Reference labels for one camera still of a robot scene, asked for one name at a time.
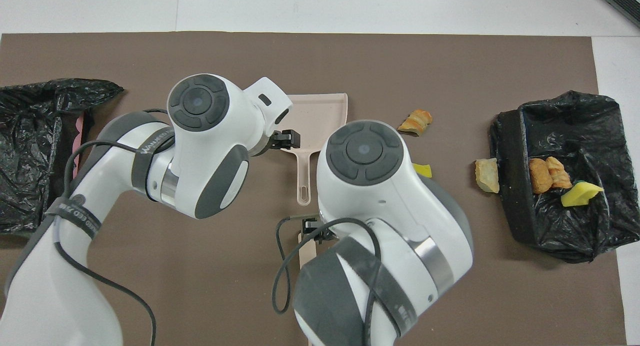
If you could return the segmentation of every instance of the white floor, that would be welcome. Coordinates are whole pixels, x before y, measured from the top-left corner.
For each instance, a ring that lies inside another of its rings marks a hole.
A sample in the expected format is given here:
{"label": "white floor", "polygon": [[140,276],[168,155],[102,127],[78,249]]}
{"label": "white floor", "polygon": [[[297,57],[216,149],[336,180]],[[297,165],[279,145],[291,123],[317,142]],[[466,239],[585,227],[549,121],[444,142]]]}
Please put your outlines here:
{"label": "white floor", "polygon": [[[0,0],[0,37],[164,31],[592,36],[640,179],[640,29],[602,0]],[[627,343],[640,344],[640,243],[617,257]]]}

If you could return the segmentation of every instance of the bread piece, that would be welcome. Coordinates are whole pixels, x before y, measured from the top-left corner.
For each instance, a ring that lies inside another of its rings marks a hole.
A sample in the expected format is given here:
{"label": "bread piece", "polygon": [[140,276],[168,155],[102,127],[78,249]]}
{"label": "bread piece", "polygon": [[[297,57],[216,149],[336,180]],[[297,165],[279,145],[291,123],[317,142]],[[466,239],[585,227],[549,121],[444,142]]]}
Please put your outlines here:
{"label": "bread piece", "polygon": [[475,160],[475,183],[485,192],[498,193],[498,159],[476,159]]}
{"label": "bread piece", "polygon": [[547,163],[540,158],[532,158],[528,161],[528,172],[531,176],[531,188],[533,193],[539,195],[549,191],[554,180],[549,174]]}
{"label": "bread piece", "polygon": [[422,109],[416,109],[411,112],[409,117],[398,127],[398,131],[411,132],[417,136],[421,136],[427,125],[434,121],[434,118],[428,111]]}
{"label": "bread piece", "polygon": [[565,166],[558,159],[555,157],[547,158],[546,167],[549,169],[549,174],[553,179],[552,188],[571,188],[574,186],[571,184],[569,174],[565,171]]}

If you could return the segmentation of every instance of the hole in handle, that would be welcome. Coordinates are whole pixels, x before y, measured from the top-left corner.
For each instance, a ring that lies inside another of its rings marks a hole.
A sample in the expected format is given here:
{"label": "hole in handle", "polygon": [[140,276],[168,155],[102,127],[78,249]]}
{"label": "hole in handle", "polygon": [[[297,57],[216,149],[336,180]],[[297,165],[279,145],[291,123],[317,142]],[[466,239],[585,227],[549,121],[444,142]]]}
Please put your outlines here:
{"label": "hole in handle", "polygon": [[309,199],[309,196],[307,195],[307,187],[306,186],[302,186],[300,188],[300,199],[302,201],[306,201]]}

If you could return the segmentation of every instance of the food scrap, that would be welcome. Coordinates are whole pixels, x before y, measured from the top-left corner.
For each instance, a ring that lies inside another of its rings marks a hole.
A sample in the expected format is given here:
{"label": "food scrap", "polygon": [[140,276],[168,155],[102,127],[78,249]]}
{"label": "food scrap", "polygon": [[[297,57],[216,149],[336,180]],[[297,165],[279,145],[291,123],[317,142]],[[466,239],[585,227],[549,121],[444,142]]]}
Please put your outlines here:
{"label": "food scrap", "polygon": [[418,164],[414,163],[413,168],[418,173],[418,175],[423,175],[424,177],[431,178],[432,177],[432,167],[429,164]]}
{"label": "food scrap", "polygon": [[554,180],[549,174],[547,163],[540,158],[532,158],[528,161],[528,172],[531,176],[531,188],[533,193],[539,195],[549,191]]}
{"label": "food scrap", "polygon": [[555,157],[548,157],[546,159],[546,167],[549,170],[549,175],[553,179],[551,188],[571,188],[574,185],[571,184],[569,174],[565,171],[565,166],[558,161]]}
{"label": "food scrap", "polygon": [[416,136],[421,136],[425,129],[427,129],[427,125],[431,124],[434,121],[432,114],[428,111],[424,111],[422,109],[416,109],[411,112],[409,117],[398,127],[398,131],[400,132],[411,132]]}
{"label": "food scrap", "polygon": [[564,207],[574,205],[588,205],[589,200],[594,198],[599,192],[604,191],[602,187],[589,182],[578,182],[575,186],[560,197]]}
{"label": "food scrap", "polygon": [[475,183],[485,192],[498,193],[498,159],[475,160]]}

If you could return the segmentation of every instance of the yellow sponge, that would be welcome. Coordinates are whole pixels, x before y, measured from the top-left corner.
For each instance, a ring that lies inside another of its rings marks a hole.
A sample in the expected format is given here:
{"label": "yellow sponge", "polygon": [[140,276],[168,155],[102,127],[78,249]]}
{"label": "yellow sponge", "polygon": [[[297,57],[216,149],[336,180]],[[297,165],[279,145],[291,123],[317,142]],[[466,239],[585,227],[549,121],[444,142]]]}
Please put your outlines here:
{"label": "yellow sponge", "polygon": [[602,187],[598,187],[592,183],[578,182],[569,192],[560,197],[560,201],[562,201],[564,207],[587,205],[590,199],[602,191],[604,191]]}
{"label": "yellow sponge", "polygon": [[423,175],[424,177],[431,178],[432,177],[432,167],[429,164],[413,164],[413,168],[418,175]]}

